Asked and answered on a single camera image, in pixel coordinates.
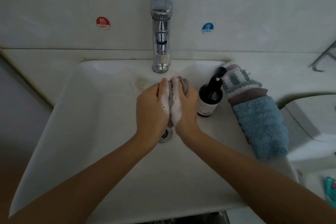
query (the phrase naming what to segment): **forearm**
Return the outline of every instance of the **forearm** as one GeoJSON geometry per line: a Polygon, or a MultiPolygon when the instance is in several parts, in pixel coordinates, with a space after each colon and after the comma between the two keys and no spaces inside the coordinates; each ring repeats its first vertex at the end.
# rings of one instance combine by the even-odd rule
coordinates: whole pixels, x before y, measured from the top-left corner
{"type": "Polygon", "coordinates": [[[135,135],[124,145],[43,194],[9,223],[83,223],[118,182],[151,150],[135,135]]]}
{"type": "Polygon", "coordinates": [[[291,179],[198,131],[187,146],[267,223],[332,223],[336,211],[291,179]]]}

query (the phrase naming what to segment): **bottle label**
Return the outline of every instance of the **bottle label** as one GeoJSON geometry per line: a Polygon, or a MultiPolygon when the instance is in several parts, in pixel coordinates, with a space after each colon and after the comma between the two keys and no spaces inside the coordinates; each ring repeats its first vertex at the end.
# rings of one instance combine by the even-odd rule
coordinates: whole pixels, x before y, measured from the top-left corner
{"type": "Polygon", "coordinates": [[[200,97],[198,96],[198,101],[197,101],[197,112],[200,115],[204,115],[204,116],[209,116],[212,115],[213,111],[216,109],[217,105],[219,103],[215,104],[215,105],[209,105],[207,103],[204,103],[200,97]]]}

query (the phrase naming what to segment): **white toilet tank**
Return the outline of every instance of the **white toilet tank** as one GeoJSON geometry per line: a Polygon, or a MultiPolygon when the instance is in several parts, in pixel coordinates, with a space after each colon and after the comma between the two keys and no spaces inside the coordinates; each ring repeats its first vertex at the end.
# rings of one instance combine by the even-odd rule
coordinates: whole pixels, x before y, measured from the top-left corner
{"type": "Polygon", "coordinates": [[[336,95],[294,100],[281,109],[288,128],[290,161],[336,152],[336,95]]]}

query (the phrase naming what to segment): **metal hook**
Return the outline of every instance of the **metal hook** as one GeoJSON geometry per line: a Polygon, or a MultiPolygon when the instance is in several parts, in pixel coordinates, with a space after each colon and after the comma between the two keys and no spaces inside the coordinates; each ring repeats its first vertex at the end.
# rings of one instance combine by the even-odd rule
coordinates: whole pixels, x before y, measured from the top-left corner
{"type": "Polygon", "coordinates": [[[318,70],[316,66],[325,56],[329,56],[330,58],[336,61],[336,57],[331,54],[332,49],[336,49],[336,41],[309,66],[312,67],[315,72],[324,72],[324,70],[318,70]]]}

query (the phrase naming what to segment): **soap foam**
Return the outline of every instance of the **soap foam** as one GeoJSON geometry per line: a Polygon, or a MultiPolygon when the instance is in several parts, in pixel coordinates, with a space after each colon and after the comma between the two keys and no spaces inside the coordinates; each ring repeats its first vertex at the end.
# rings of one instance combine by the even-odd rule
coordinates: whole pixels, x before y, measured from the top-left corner
{"type": "Polygon", "coordinates": [[[180,121],[182,117],[182,106],[181,101],[179,97],[179,78],[174,77],[173,78],[173,106],[171,107],[170,113],[171,113],[171,120],[173,122],[173,125],[176,127],[178,122],[180,121]]]}
{"type": "Polygon", "coordinates": [[[163,94],[161,95],[160,101],[162,104],[163,111],[165,112],[166,115],[170,115],[170,110],[169,110],[169,84],[168,82],[165,83],[165,88],[163,90],[163,94]]]}

